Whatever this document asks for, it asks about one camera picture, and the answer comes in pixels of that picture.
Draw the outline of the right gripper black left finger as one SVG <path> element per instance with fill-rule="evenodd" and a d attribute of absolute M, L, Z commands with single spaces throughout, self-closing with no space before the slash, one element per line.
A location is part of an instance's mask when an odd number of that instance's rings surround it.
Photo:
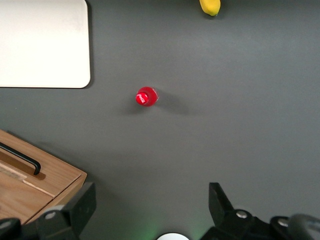
<path fill-rule="evenodd" d="M 78 240 L 96 207 L 96 185 L 86 182 L 69 202 L 47 210 L 36 220 L 37 238 Z"/>

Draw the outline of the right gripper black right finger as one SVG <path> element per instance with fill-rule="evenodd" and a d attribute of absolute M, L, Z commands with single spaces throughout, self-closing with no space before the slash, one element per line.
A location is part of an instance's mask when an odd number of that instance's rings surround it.
<path fill-rule="evenodd" d="M 208 188 L 208 208 L 214 226 L 203 240 L 269 240 L 269 225 L 246 210 L 235 209 L 221 185 L 211 182 Z"/>

